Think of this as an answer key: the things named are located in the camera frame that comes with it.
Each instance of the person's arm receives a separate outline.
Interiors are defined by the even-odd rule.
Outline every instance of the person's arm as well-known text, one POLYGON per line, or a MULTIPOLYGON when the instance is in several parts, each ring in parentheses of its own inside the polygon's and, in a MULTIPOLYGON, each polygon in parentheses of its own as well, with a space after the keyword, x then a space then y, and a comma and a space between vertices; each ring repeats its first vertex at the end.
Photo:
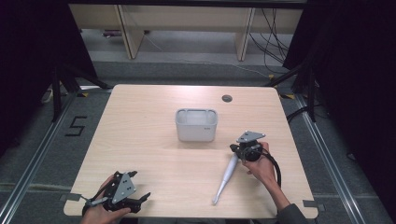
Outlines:
MULTIPOLYGON (((111 175, 105 183, 102 184, 100 189, 107 184, 113 175, 111 175)), ((97 197, 97 199, 103 198, 103 192, 97 197)), ((126 214, 131 212, 131 208, 122 208, 120 210, 114 212, 107 212, 106 209, 101 205, 98 204, 95 207, 91 207, 87 210, 84 217, 82 218, 80 224, 112 224, 116 223, 116 220, 125 216, 126 214)))
MULTIPOLYGON (((266 142, 260 142, 269 152, 266 142)), ((265 157, 261 156, 257 161, 244 161, 243 164, 249 169, 247 173, 254 175, 264 184, 276 205, 277 219, 281 224, 308 223, 300 209, 293 203, 290 204, 288 198, 276 182, 274 165, 265 157)))

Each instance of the white plastic container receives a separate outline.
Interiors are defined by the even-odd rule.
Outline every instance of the white plastic container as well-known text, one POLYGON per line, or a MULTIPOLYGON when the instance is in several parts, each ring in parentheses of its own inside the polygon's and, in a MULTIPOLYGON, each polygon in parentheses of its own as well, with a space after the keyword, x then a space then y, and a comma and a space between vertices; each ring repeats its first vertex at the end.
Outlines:
POLYGON ((215 139, 218 113, 213 109, 183 108, 176 112, 178 140, 210 142, 215 139))

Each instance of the white handheld tool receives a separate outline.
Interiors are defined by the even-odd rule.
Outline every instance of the white handheld tool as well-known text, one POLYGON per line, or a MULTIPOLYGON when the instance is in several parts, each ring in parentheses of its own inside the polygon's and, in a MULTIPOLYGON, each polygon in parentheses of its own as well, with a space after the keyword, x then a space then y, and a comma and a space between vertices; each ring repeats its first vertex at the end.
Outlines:
POLYGON ((216 205, 216 203, 218 202, 219 196, 223 191, 225 185, 227 184, 228 180, 230 179, 231 175, 233 174, 233 170, 235 169, 237 163, 238 163, 238 156, 236 156, 236 154, 234 153, 233 156, 231 157, 230 162, 228 163, 227 169, 225 170, 218 194, 216 194, 216 196, 212 200, 213 205, 216 205))

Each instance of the wooden table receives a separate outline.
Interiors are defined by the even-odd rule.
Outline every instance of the wooden table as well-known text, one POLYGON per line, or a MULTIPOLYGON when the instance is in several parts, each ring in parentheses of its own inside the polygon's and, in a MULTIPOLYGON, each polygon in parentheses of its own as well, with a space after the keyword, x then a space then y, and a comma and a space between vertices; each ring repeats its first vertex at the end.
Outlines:
MULTIPOLYGON (((275 89, 259 87, 118 85, 97 127, 72 193, 92 197, 115 171, 138 174, 137 192, 151 192, 142 210, 130 217, 270 218, 276 207, 265 187, 241 162, 217 193, 233 155, 229 145, 244 131, 265 133, 282 172, 282 189, 307 218, 318 215, 303 166, 275 89), (222 96, 233 97, 230 103, 222 96), (175 114, 180 108, 212 108, 219 123, 213 142, 180 142, 175 114)), ((64 212, 80 216, 83 200, 68 201, 64 212)))

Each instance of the black sleeve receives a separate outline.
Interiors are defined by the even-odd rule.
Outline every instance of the black sleeve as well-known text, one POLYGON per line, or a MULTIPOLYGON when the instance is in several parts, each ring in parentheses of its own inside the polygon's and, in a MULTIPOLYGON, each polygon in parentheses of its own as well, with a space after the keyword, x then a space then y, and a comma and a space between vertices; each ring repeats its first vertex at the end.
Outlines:
POLYGON ((303 213, 301 213, 300 209, 294 203, 285 207, 276 217, 280 224, 308 223, 303 213))

